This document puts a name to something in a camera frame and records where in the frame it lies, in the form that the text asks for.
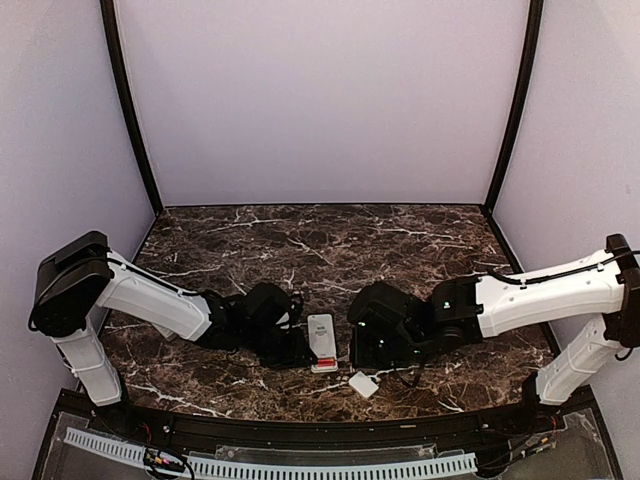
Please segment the white remote green buttons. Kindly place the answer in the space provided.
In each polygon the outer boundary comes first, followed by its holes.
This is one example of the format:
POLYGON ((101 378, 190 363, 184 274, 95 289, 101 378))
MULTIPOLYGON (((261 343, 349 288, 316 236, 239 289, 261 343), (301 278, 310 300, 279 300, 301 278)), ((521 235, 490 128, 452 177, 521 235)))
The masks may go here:
POLYGON ((309 347, 317 357, 311 365, 314 374, 331 373, 338 370, 338 355, 334 323, 331 314, 312 314, 307 317, 309 347), (334 357, 334 365, 317 365, 318 358, 334 357))

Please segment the white battery cover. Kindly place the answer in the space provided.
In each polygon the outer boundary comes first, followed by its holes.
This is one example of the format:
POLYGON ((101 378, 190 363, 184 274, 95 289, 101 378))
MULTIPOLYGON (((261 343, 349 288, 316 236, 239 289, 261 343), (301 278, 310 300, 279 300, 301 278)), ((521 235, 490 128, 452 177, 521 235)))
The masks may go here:
POLYGON ((357 372, 348 380, 349 386, 362 398, 368 399, 378 390, 378 384, 363 372, 357 372))

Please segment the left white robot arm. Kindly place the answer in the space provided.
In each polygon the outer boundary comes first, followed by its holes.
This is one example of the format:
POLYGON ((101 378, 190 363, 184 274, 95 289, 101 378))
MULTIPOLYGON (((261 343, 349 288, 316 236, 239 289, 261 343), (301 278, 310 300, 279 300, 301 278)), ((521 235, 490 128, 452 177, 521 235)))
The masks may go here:
POLYGON ((48 337, 67 360, 101 417, 120 436, 141 427, 140 412, 126 401, 126 389, 91 325, 96 308, 146 321, 168 336, 209 350, 254 353, 265 368, 309 367, 317 356, 296 324, 304 300, 272 283, 222 296, 188 291, 140 269, 90 231, 38 266, 28 327, 48 337))

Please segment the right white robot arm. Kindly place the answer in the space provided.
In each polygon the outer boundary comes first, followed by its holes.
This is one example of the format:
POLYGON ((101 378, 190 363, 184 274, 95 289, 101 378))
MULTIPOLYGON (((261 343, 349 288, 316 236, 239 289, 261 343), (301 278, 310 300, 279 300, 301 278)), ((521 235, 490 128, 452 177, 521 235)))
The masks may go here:
POLYGON ((521 327, 591 316, 570 344, 532 374, 527 397, 510 413, 521 434, 534 432, 549 406, 565 403, 610 359, 639 347, 639 253, 621 234, 602 250, 574 262, 533 272, 489 271, 446 280, 426 299, 378 281, 351 303, 350 360, 364 369, 425 364, 463 346, 521 327))

